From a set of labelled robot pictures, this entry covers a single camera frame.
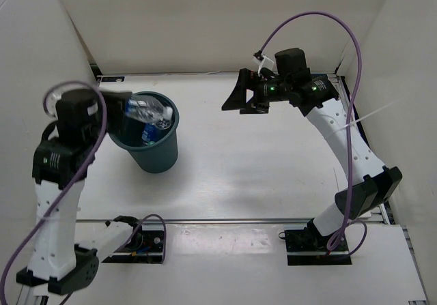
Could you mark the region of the clear bottle blue label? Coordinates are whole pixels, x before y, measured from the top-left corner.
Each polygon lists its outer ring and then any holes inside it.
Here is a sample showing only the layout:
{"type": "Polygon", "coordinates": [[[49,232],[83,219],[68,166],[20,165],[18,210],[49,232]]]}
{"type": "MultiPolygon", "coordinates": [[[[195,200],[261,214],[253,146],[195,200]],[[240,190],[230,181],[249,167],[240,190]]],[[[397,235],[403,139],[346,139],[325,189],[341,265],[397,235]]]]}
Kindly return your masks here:
{"type": "Polygon", "coordinates": [[[125,116],[143,123],[171,120],[173,109],[149,95],[133,95],[126,103],[125,116]]]}

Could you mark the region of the blue label water bottle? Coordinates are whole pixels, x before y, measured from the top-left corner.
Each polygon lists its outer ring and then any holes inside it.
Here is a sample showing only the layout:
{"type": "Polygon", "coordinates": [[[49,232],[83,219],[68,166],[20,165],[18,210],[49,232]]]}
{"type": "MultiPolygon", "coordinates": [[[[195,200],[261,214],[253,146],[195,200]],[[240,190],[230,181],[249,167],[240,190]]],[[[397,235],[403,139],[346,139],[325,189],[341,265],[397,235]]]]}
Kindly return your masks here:
{"type": "Polygon", "coordinates": [[[156,128],[154,124],[145,124],[144,129],[142,131],[141,140],[144,145],[146,145],[150,141],[154,141],[155,143],[163,137],[164,132],[156,128]]]}

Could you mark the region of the clear bottle without label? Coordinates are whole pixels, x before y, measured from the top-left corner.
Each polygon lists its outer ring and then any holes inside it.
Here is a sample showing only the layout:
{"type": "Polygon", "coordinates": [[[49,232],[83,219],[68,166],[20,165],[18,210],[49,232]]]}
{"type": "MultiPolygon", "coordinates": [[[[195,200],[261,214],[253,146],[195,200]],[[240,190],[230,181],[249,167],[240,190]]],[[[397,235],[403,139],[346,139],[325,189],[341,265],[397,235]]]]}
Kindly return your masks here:
{"type": "Polygon", "coordinates": [[[166,130],[169,129],[172,125],[172,121],[170,119],[161,119],[154,123],[157,129],[166,130]]]}

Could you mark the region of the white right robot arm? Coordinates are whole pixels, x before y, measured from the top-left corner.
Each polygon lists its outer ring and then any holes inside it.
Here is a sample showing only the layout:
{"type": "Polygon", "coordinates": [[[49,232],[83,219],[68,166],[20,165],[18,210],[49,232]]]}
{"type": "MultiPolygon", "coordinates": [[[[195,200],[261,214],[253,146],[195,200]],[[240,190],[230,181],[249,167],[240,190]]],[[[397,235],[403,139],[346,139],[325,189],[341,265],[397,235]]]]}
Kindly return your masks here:
{"type": "Polygon", "coordinates": [[[347,123],[348,114],[327,75],[315,75],[299,48],[277,52],[275,60],[261,57],[256,71],[242,68],[236,86],[222,105],[224,111],[266,114],[273,102],[289,102],[324,137],[338,159],[348,187],[335,202],[308,225],[307,243],[314,250],[330,244],[343,223],[388,200],[399,185],[398,167],[389,168],[372,152],[358,129],[347,123]]]}

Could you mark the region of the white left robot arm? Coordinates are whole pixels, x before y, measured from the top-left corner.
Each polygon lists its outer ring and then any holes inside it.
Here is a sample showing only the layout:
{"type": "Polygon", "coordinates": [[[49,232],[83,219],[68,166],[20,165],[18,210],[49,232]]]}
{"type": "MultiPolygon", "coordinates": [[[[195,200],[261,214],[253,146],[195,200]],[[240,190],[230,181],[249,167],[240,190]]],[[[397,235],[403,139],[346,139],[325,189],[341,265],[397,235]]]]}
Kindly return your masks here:
{"type": "Polygon", "coordinates": [[[131,92],[91,89],[63,93],[51,113],[33,155],[32,177],[37,194],[37,231],[29,264],[16,274],[28,287],[46,285],[48,292],[67,295],[88,287],[100,262],[124,246],[136,250],[143,234],[137,219],[117,217],[89,241],[75,243],[79,199],[87,168],[107,132],[120,131],[131,92]]]}

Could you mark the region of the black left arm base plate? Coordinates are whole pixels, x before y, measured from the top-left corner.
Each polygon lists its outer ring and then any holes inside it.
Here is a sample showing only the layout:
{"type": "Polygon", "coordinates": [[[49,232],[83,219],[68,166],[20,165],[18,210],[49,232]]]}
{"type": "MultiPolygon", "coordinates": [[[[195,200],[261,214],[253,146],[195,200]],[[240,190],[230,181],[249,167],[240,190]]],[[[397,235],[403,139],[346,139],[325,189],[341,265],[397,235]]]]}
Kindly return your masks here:
{"type": "Polygon", "coordinates": [[[133,242],[108,256],[103,263],[163,264],[166,246],[164,227],[158,222],[143,224],[133,242]]]}

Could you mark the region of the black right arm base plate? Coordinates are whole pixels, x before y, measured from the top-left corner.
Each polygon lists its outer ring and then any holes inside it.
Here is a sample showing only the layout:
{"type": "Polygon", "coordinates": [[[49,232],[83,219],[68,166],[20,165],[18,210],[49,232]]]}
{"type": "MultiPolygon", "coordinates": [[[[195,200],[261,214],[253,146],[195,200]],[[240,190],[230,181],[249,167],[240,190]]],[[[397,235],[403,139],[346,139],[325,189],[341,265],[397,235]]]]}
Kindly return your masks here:
{"type": "Polygon", "coordinates": [[[328,250],[326,241],[317,241],[306,228],[284,230],[278,236],[285,242],[289,266],[352,265],[345,239],[334,250],[328,250]]]}

